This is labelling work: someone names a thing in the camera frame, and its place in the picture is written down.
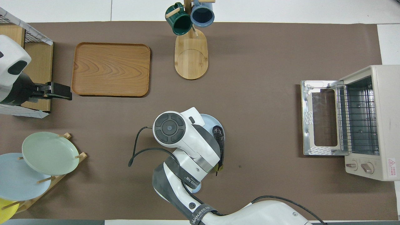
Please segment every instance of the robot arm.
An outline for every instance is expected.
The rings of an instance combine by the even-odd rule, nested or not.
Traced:
[[[153,187],[193,225],[311,225],[294,209],[279,201],[261,201],[221,215],[192,193],[219,161],[219,145],[202,126],[195,108],[168,111],[157,117],[153,135],[163,146],[177,148],[153,173]]]
[[[37,98],[64,98],[72,100],[68,86],[47,82],[36,84],[23,70],[31,57],[15,41],[0,35],[0,104],[21,105]]]

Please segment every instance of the brown tabletop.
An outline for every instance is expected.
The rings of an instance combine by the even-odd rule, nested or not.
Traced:
[[[209,68],[185,80],[174,68],[176,36],[166,22],[35,23],[54,44],[53,81],[71,84],[74,49],[81,42],[146,44],[150,89],[143,98],[53,100],[44,119],[0,115],[0,153],[21,152],[38,131],[70,132],[88,154],[30,209],[13,218],[185,219],[152,188],[152,172],[167,155],[146,152],[128,167],[137,131],[162,112],[195,106],[226,132],[225,164],[197,194],[221,213],[260,195],[294,200],[325,220],[397,220],[393,182],[347,174],[343,157],[302,152],[301,80],[335,80],[381,64],[376,25],[214,23]],[[138,150],[159,147],[150,130]],[[294,207],[307,219],[306,212]]]

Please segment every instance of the white toaster oven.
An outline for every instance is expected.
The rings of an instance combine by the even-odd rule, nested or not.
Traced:
[[[345,155],[348,173],[400,180],[399,84],[400,65],[302,81],[304,154]]]

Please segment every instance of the green mug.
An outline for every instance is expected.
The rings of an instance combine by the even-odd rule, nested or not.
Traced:
[[[165,12],[165,15],[167,15],[168,13],[170,13],[174,10],[176,11],[176,9],[178,9],[178,8],[179,8],[178,12],[176,12],[175,14],[173,14],[169,17],[166,16],[165,19],[167,20],[169,25],[172,27],[172,31],[174,32],[174,34],[184,35],[188,31],[190,31],[193,24],[190,19],[190,15],[185,12],[182,3],[177,2],[177,3],[175,3],[175,5],[170,6],[167,9],[167,11]]]

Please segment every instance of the cable strap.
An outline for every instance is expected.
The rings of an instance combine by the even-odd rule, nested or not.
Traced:
[[[164,162],[168,168],[190,188],[196,189],[197,186],[200,185],[200,181],[183,169],[172,157],[168,157]]]
[[[197,207],[196,210],[192,213],[192,218],[189,220],[190,224],[198,225],[201,219],[206,215],[206,213],[209,213],[210,211],[216,210],[208,204],[199,205],[199,207]]]

